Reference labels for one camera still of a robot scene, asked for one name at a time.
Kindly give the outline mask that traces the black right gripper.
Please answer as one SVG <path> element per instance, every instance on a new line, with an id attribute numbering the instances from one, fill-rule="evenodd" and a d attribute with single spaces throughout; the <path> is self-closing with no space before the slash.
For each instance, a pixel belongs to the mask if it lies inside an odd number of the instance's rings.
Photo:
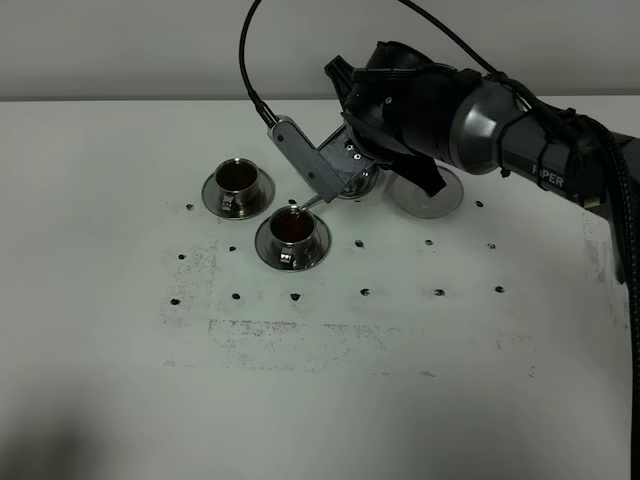
<path id="1" fill-rule="evenodd" d="M 449 154 L 449 131 L 465 99 L 463 70 L 389 41 L 379 42 L 362 68 L 337 55 L 324 72 L 365 157 L 428 196 L 447 186 L 435 160 Z"/>

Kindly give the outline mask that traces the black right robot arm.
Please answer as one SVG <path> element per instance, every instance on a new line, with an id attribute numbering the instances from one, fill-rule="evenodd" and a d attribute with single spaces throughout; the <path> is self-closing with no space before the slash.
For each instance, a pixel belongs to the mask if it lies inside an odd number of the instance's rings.
<path id="1" fill-rule="evenodd" d="M 616 275 L 639 271 L 639 141 L 572 109 L 547 105 L 504 74 L 438 64 L 399 42 L 356 68 L 325 67 L 349 141 L 380 167 L 439 193 L 438 163 L 516 174 L 606 219 Z"/>

